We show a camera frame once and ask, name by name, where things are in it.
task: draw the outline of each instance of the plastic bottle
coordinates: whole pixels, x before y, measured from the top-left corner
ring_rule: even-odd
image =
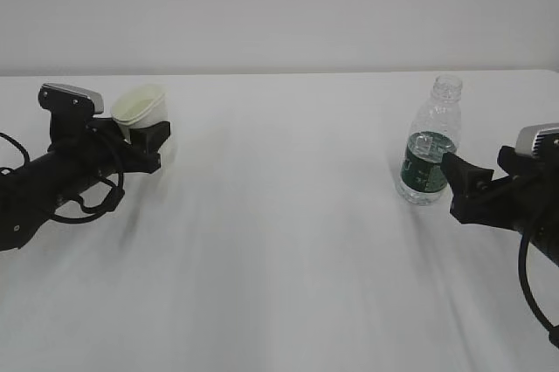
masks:
[[[435,81],[431,97],[419,108],[411,123],[396,184],[398,193],[408,202],[431,204],[445,191],[447,181],[440,163],[444,153],[455,153],[458,149],[462,128],[461,94],[460,78],[441,75]]]

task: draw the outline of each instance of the black cable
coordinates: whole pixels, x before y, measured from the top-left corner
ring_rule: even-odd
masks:
[[[74,201],[78,202],[80,204],[80,206],[85,207],[87,209],[86,213],[87,212],[91,213],[91,212],[94,212],[94,211],[97,210],[96,213],[93,213],[92,215],[90,215],[88,217],[62,217],[60,215],[57,215],[56,213],[53,213],[53,212],[50,212],[48,210],[43,209],[38,203],[34,202],[34,200],[31,196],[21,196],[16,189],[13,189],[12,187],[8,186],[7,184],[5,184],[4,187],[6,189],[9,189],[12,193],[16,193],[17,195],[22,197],[24,200],[26,200],[28,203],[31,204],[31,207],[33,209],[38,210],[39,212],[43,213],[44,215],[46,215],[52,221],[59,222],[61,224],[74,224],[75,225],[75,224],[87,224],[87,223],[90,223],[94,220],[99,219],[103,215],[107,214],[112,209],[112,207],[115,207],[116,205],[118,205],[118,202],[120,201],[122,195],[124,194],[124,189],[123,189],[123,187],[124,187],[124,167],[122,165],[121,158],[118,156],[118,154],[114,150],[114,147],[113,147],[113,145],[111,145],[110,140],[108,140],[107,137],[102,132],[100,132],[99,130],[91,131],[91,134],[94,135],[96,138],[100,139],[105,144],[105,146],[107,147],[109,152],[111,153],[111,156],[113,157],[113,160],[114,160],[114,165],[116,167],[116,174],[118,176],[118,184],[115,185],[113,182],[111,182],[108,179],[101,180],[99,177],[97,177],[98,180],[100,180],[102,183],[105,183],[105,184],[109,185],[111,187],[111,191],[109,191],[109,193],[107,194],[107,196],[105,197],[105,199],[103,200],[103,202],[101,204],[99,204],[98,206],[95,206],[93,208],[87,208],[83,204],[83,199],[81,199],[81,203],[79,202],[79,199],[76,200],[76,198],[72,198],[72,199],[69,199],[69,200],[74,200]],[[11,143],[14,147],[16,147],[21,152],[22,156],[24,157],[24,165],[31,161],[29,153],[24,148],[24,146],[21,145],[18,141],[11,138],[7,134],[3,134],[2,132],[0,132],[0,137],[4,138],[6,141]],[[7,170],[9,172],[14,171],[13,169],[10,169],[10,168],[0,168],[0,173],[2,173],[2,171],[4,171],[4,170]]]
[[[530,223],[530,226],[522,233],[521,246],[518,251],[518,279],[521,282],[522,293],[524,293],[524,298],[528,303],[528,306],[534,313],[535,318],[545,327],[548,332],[554,330],[554,326],[548,317],[542,312],[537,302],[535,301],[534,295],[532,294],[532,289],[528,283],[528,274],[526,272],[526,258],[528,256],[528,246],[530,244],[530,239],[535,233],[535,222]]]
[[[41,208],[37,208],[39,209],[41,212],[45,213],[49,219],[51,219],[52,221],[55,222],[59,222],[61,224],[71,224],[71,225],[76,225],[76,224],[87,224],[90,223],[94,220],[99,219],[100,217],[102,217],[103,215],[107,214],[109,212],[109,204],[111,203],[109,201],[109,197],[111,197],[113,199],[112,205],[115,206],[116,204],[118,204],[118,200],[120,199],[121,196],[124,194],[124,167],[122,165],[122,160],[121,158],[118,156],[118,154],[116,153],[116,151],[114,150],[113,145],[111,145],[110,141],[105,137],[105,135],[100,132],[99,130],[97,131],[92,131],[92,134],[99,138],[106,146],[107,149],[109,150],[109,152],[111,153],[111,156],[113,157],[113,161],[114,161],[114,166],[116,167],[116,174],[118,176],[118,183],[116,186],[114,186],[113,182],[110,182],[109,180],[107,180],[106,182],[103,181],[102,183],[111,183],[109,185],[111,185],[111,191],[107,194],[107,197],[103,200],[103,202],[94,207],[94,208],[87,208],[84,204],[83,204],[83,198],[79,197],[77,198],[76,196],[70,198],[70,200],[73,200],[74,202],[77,202],[80,207],[82,208],[86,208],[86,210],[84,210],[85,213],[87,212],[91,212],[94,210],[98,210],[97,213],[93,213],[92,215],[88,216],[88,217],[62,217],[60,215],[57,215],[56,213],[51,213],[48,212],[46,210],[42,210]]]
[[[3,134],[2,132],[0,132],[0,138],[3,138],[9,143],[11,143],[21,153],[22,157],[24,158],[24,165],[31,162],[31,158],[29,157],[29,152],[27,152],[27,149],[25,149],[21,143],[16,141],[8,134]]]

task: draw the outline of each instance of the robotic arm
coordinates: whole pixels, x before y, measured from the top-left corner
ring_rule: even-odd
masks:
[[[75,86],[43,84],[39,105],[51,112],[51,141],[45,155],[31,161],[25,148],[7,134],[0,137],[24,157],[17,169],[0,168],[0,251],[21,248],[45,222],[85,224],[114,211],[124,197],[125,173],[152,174],[161,167],[158,150],[170,136],[170,123],[130,130],[126,141],[103,113],[100,94]],[[117,174],[115,184],[108,177]],[[97,206],[85,205],[80,193],[97,183],[109,188]],[[70,218],[57,208],[74,201],[86,214]]]
[[[535,302],[526,273],[531,242],[559,266],[559,123],[525,127],[515,148],[502,147],[498,163],[508,176],[493,180],[493,170],[445,154],[441,169],[454,197],[451,214],[462,224],[482,224],[522,235],[518,274],[526,301],[559,348],[553,326]]]

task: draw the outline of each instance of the paper cup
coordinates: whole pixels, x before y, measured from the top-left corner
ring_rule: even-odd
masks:
[[[157,85],[134,88],[113,104],[111,115],[124,138],[130,141],[130,129],[150,127],[167,120],[165,91],[162,86]]]

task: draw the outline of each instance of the table surface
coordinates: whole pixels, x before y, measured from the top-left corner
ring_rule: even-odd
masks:
[[[496,167],[522,127],[559,119],[557,73],[456,73],[472,163]],[[394,190],[436,75],[0,79],[0,131],[35,157],[46,81],[106,108],[162,84],[175,150],[165,170],[127,176],[114,214],[45,224],[0,253],[0,369],[557,370],[516,278],[519,235],[458,224],[450,192],[415,207]],[[20,163],[8,144],[0,156]],[[537,251],[529,270],[559,321],[559,272]]]

